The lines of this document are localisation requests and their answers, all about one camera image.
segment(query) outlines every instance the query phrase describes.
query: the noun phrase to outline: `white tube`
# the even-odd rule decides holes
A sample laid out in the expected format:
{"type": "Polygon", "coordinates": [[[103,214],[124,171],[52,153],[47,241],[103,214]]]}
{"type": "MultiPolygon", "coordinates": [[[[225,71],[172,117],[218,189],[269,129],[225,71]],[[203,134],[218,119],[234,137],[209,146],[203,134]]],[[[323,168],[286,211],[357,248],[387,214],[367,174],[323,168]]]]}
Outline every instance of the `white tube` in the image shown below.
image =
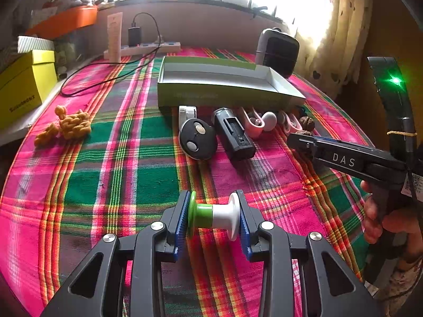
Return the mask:
{"type": "Polygon", "coordinates": [[[123,13],[115,13],[107,16],[107,35],[109,37],[109,61],[121,61],[121,35],[123,13]]]}
{"type": "Polygon", "coordinates": [[[188,119],[197,118],[197,107],[179,106],[179,130],[188,119]]]}
{"type": "Polygon", "coordinates": [[[241,208],[240,199],[236,192],[233,192],[226,205],[213,205],[212,228],[224,229],[228,232],[231,241],[236,240],[240,228],[241,208]]]}

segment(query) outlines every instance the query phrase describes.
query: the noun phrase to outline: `hand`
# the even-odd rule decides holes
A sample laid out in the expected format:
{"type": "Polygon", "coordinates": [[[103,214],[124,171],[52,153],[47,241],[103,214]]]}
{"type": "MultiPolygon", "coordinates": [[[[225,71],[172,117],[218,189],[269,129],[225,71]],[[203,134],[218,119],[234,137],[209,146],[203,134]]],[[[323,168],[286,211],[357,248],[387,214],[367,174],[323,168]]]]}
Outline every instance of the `hand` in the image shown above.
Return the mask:
{"type": "MultiPolygon", "coordinates": [[[[370,185],[367,182],[362,181],[361,188],[371,193],[370,185]]],[[[377,220],[377,205],[370,196],[364,203],[364,214],[364,239],[368,243],[376,243],[383,229],[394,233],[404,231],[409,234],[407,238],[407,249],[404,255],[407,262],[413,259],[416,260],[423,254],[422,233],[417,221],[416,211],[412,207],[392,211],[383,218],[381,225],[377,220]]]]}

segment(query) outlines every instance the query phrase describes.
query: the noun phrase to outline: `plaid tablecloth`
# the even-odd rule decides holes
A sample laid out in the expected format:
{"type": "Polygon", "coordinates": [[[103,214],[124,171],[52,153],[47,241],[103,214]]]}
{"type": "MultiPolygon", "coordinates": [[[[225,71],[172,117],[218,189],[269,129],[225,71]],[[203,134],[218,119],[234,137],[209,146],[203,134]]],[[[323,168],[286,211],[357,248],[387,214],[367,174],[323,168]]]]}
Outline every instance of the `plaid tablecloth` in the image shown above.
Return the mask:
{"type": "MultiPolygon", "coordinates": [[[[186,48],[177,55],[254,60],[225,50],[186,48]]],[[[174,205],[182,189],[196,190],[198,202],[213,204],[225,204],[231,192],[243,189],[250,206],[287,232],[323,234],[361,278],[367,244],[360,223],[364,192],[359,180],[314,168],[286,146],[279,126],[255,142],[257,153],[251,160],[232,164],[220,143],[208,162],[188,158],[178,145],[177,110],[157,108],[161,62],[156,58],[127,78],[78,97],[56,97],[24,140],[0,202],[0,271],[29,313],[39,316],[102,235],[138,232],[174,205]],[[57,120],[56,105],[70,113],[90,113],[92,134],[80,142],[58,138],[35,149],[36,134],[57,120]]],[[[136,66],[88,67],[67,91],[136,66]]],[[[316,134],[370,143],[331,99],[300,78],[290,81],[307,98],[305,108],[316,121],[316,134]]],[[[210,115],[199,112],[209,120],[210,115]]],[[[298,268],[293,267],[300,316],[298,268]]],[[[230,242],[225,232],[200,230],[187,240],[180,261],[163,265],[162,272],[167,316],[258,313],[262,264],[249,263],[239,241],[230,242]]]]}

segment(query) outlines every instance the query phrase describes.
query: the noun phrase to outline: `power strip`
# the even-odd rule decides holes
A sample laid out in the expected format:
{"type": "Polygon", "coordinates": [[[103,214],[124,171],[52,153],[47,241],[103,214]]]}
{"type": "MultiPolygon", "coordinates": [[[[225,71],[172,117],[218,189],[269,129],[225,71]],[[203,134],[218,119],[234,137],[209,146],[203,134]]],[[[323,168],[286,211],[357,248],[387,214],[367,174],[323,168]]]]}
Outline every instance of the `power strip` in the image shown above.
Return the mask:
{"type": "MultiPolygon", "coordinates": [[[[128,46],[124,45],[121,47],[121,56],[135,56],[135,55],[144,55],[157,47],[157,43],[143,43],[138,46],[128,46]]],[[[164,42],[160,45],[157,53],[167,53],[167,52],[179,52],[181,51],[181,43],[179,42],[164,42]]],[[[109,51],[106,50],[104,53],[104,59],[109,59],[109,51]]]]}

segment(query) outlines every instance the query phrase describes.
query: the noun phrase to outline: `white earbud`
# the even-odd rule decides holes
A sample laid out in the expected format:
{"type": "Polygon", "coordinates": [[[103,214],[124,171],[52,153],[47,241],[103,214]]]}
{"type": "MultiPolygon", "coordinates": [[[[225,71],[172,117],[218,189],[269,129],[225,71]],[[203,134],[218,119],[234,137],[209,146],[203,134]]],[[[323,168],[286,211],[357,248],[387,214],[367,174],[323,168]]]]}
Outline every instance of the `white earbud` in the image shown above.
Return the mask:
{"type": "Polygon", "coordinates": [[[278,119],[273,112],[266,112],[261,118],[264,121],[263,131],[272,131],[278,123],[278,119]]]}

